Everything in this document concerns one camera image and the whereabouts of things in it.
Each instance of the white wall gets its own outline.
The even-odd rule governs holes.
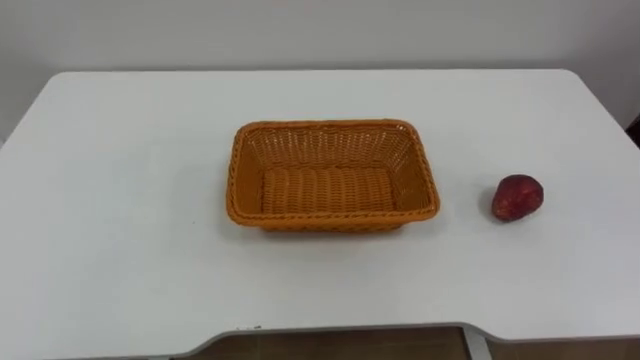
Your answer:
[[[4,0],[0,135],[62,70],[565,67],[640,111],[640,0]]]

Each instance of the wooden floor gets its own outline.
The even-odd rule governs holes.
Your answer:
[[[489,344],[494,360],[640,360],[640,339]],[[244,335],[189,360],[467,360],[459,328]]]

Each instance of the wicker basket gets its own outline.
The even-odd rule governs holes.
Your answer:
[[[388,231],[439,205],[418,133],[404,121],[255,122],[236,134],[227,212],[238,224]]]

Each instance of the red apple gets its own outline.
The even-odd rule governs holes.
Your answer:
[[[499,220],[510,222],[538,210],[543,201],[544,190],[536,179],[529,175],[509,175],[498,184],[491,212]]]

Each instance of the rectangular basket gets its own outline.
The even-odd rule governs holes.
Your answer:
[[[400,120],[269,121],[236,134],[227,213],[270,231],[369,232],[440,206],[418,132]]]

